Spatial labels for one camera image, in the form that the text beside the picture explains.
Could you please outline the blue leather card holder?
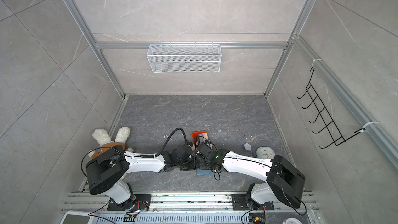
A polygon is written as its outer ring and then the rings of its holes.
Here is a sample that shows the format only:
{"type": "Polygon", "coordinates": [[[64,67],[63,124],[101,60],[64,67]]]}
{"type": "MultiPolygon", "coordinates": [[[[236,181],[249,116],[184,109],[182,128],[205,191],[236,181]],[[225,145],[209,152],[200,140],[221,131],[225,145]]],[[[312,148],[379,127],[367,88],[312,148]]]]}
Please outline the blue leather card holder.
{"type": "Polygon", "coordinates": [[[196,170],[196,174],[197,175],[210,175],[211,171],[210,170],[201,170],[201,169],[197,169],[196,170]]]}

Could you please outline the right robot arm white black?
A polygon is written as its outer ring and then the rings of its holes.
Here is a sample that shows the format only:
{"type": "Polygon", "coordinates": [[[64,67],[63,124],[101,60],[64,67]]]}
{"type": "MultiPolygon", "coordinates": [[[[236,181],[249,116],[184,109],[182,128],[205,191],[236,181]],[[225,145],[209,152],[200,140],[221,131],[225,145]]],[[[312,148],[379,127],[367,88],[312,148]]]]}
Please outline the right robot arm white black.
{"type": "Polygon", "coordinates": [[[244,199],[248,207],[258,208],[274,201],[293,209],[301,207],[305,176],[283,156],[259,159],[239,155],[227,149],[214,150],[204,143],[198,145],[195,154],[215,173],[224,170],[263,181],[249,186],[244,199]]]}

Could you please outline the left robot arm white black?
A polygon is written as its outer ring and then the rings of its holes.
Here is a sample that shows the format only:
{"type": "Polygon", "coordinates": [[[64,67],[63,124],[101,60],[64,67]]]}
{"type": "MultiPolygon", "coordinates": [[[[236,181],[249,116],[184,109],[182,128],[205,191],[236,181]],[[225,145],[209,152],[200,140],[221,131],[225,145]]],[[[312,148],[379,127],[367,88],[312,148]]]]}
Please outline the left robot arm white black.
{"type": "Polygon", "coordinates": [[[162,151],[144,155],[124,151],[117,145],[109,148],[86,164],[86,173],[91,195],[105,194],[116,204],[134,200],[133,191],[123,176],[133,172],[172,171],[192,161],[193,144],[188,143],[172,152],[162,151]]]}

